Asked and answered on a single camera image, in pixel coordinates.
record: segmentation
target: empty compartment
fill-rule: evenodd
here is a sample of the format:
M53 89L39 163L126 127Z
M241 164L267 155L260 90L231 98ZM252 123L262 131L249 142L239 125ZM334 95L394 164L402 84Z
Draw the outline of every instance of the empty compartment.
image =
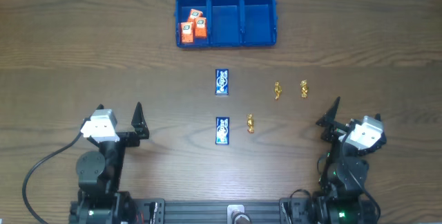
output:
M202 16L206 17L207 14L207 2L206 0L177 0L177 17L179 23L187 22L191 9L202 11ZM193 44L183 44L179 40L182 46L207 46L209 44L208 39L195 38Z
M240 0L211 1L211 43L213 46L239 46Z
M244 45L276 42L274 0L244 0Z

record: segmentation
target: wooden table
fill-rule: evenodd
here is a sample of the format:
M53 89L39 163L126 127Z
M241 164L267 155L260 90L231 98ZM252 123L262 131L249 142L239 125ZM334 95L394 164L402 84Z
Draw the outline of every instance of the wooden table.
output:
M121 190L166 200L279 199L318 190L330 145L315 121L381 113L387 144L366 157L383 223L442 220L442 0L278 0L273 48L182 50L175 0L0 0L0 218L35 223L21 184L102 103L130 130L138 101L151 139L128 149ZM215 97L215 68L231 74ZM300 97L301 80L310 86ZM283 89L273 100L273 84ZM247 114L256 132L247 133ZM231 144L215 146L215 117ZM81 139L30 179L50 223L76 199Z

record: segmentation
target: blue tray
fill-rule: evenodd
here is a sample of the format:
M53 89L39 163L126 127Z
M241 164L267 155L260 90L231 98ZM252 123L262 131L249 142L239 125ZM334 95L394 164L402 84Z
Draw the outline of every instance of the blue tray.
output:
M180 23L191 9L207 18L207 39L181 43ZM176 0L175 25L180 48L271 46L278 36L275 0Z

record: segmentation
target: orange box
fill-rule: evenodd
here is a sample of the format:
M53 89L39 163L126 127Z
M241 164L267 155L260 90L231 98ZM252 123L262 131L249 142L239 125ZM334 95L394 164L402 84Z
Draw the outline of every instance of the orange box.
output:
M191 12L189 13L189 17L187 18L188 22L195 21L195 18L202 17L202 11L191 9Z
M181 42L183 44L193 43L193 22L181 23Z
M205 17L195 18L195 38L207 38L207 20Z

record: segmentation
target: wood grain surface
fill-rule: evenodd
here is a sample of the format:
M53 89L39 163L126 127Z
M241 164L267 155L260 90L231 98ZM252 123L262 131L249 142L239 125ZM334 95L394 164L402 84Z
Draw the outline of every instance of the wood grain surface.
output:
M387 144L366 157L381 222L442 221L442 0L278 0L273 48L181 50L174 9L175 0L0 0L3 223L36 223L23 178L100 103L119 130L143 104L151 139L127 149L120 187L136 198L313 192L316 160L330 148L314 122L337 96L338 120L385 121ZM219 67L230 68L229 97L213 94ZM231 118L229 146L214 144L219 115ZM75 163L92 149L81 139L30 179L30 202L49 223L67 223Z

